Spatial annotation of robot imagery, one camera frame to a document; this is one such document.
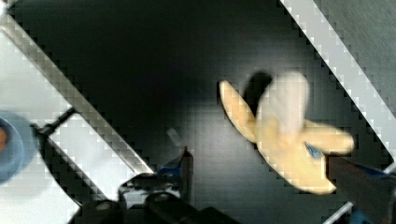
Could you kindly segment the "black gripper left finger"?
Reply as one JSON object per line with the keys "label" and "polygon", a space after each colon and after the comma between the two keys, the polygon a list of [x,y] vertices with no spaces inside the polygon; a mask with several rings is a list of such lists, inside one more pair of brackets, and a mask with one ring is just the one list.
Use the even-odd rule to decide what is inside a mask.
{"label": "black gripper left finger", "polygon": [[184,148],[154,174],[121,184],[116,201],[84,203],[68,224],[241,224],[214,207],[191,205],[193,156]]}

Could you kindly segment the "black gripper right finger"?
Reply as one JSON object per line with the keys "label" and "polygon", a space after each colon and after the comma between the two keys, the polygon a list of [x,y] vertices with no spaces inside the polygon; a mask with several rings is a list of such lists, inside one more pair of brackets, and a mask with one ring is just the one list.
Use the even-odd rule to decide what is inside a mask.
{"label": "black gripper right finger", "polygon": [[395,224],[395,175],[331,155],[327,177],[371,224]]}

